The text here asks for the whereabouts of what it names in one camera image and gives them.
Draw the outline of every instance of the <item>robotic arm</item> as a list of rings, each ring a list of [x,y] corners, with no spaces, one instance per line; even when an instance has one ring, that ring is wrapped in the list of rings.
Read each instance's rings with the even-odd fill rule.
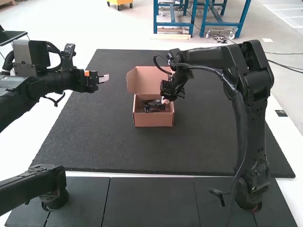
[[[49,93],[63,94],[59,100],[48,98],[58,106],[64,90],[94,93],[98,84],[108,80],[107,76],[98,76],[96,71],[74,67],[74,44],[66,44],[61,52],[50,42],[16,40],[13,48],[0,75],[0,132]],[[58,54],[61,59],[60,64],[51,69],[47,68],[49,52]],[[13,67],[16,76],[9,75]],[[44,210],[57,210],[68,200],[65,187],[63,166],[32,166],[25,173],[0,182],[0,216],[37,196]]]
[[[160,94],[164,99],[184,98],[184,85],[194,77],[193,69],[214,72],[223,81],[224,92],[232,101],[236,116],[238,158],[231,191],[210,189],[210,193],[219,198],[231,194],[231,200],[235,199],[242,209],[258,211],[270,178],[265,150],[265,110],[274,84],[260,42],[187,51],[175,49],[169,51],[167,60],[174,74],[166,72],[170,74],[169,80],[161,82]]]
[[[45,95],[49,93],[63,94],[61,99],[67,89],[93,93],[98,90],[98,84],[104,82],[104,77],[98,76],[96,71],[84,72],[74,67],[74,44],[66,44],[63,52],[45,41],[16,40],[13,47],[0,75],[0,132],[31,110],[40,98],[47,98]],[[52,69],[47,68],[50,66],[49,52],[57,53],[61,59],[61,63]],[[16,76],[10,76],[14,58]],[[55,106],[61,100],[48,99]]]

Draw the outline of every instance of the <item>black chair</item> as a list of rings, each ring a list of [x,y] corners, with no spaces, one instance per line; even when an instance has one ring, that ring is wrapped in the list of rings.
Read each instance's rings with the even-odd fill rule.
[[[6,44],[11,44],[13,46],[12,42],[14,40],[19,39],[25,35],[28,37],[27,32],[5,31],[0,25],[0,46],[5,46]]]

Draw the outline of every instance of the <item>box flap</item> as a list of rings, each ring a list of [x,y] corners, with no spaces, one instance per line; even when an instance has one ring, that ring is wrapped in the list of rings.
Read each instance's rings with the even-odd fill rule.
[[[170,67],[163,68],[170,72]],[[156,66],[137,66],[126,75],[127,90],[138,95],[160,94],[160,84],[163,79],[168,79],[167,74]]]

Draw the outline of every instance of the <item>blue metal frame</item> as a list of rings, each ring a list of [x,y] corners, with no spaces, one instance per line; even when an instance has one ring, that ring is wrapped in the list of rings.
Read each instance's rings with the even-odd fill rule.
[[[202,18],[200,37],[204,36],[205,26],[232,26],[232,27],[237,27],[238,28],[238,31],[236,32],[235,37],[239,38],[240,34],[241,34],[241,30],[243,28],[245,17],[247,15],[248,9],[250,7],[250,2],[251,2],[251,0],[246,0],[239,23],[224,22],[222,20],[221,16],[224,15],[226,4],[227,4],[227,0],[224,0],[223,3],[215,3],[214,0],[212,0],[212,2],[210,2],[209,0],[205,0],[204,3],[198,3],[199,6],[201,6],[201,5],[205,6],[204,7],[203,18]],[[222,6],[223,9],[222,9],[220,15],[217,13],[217,11],[215,10],[214,6]],[[208,8],[213,13],[213,15],[214,15],[215,19],[217,20],[217,22],[206,22],[206,15],[207,15]]]
[[[157,22],[157,15],[159,15],[159,6],[169,6],[171,22]],[[193,13],[190,23],[176,22],[175,9],[174,9],[175,6],[182,7],[184,9],[183,15],[185,16],[188,8],[188,0],[185,0],[185,4],[183,4],[183,0],[180,0],[180,4],[159,3],[158,0],[153,1],[153,33],[154,34],[157,34],[158,26],[180,26],[180,27],[189,27],[189,34],[193,36],[197,0],[194,0]]]

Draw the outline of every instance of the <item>wooden plank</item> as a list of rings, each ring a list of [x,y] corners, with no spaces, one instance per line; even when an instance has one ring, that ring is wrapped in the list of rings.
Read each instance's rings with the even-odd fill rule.
[[[178,28],[158,28],[158,32],[183,32],[183,29]]]
[[[15,5],[15,0],[0,0],[0,12]]]
[[[151,39],[163,39],[163,40],[188,40],[190,35],[182,34],[154,34]]]

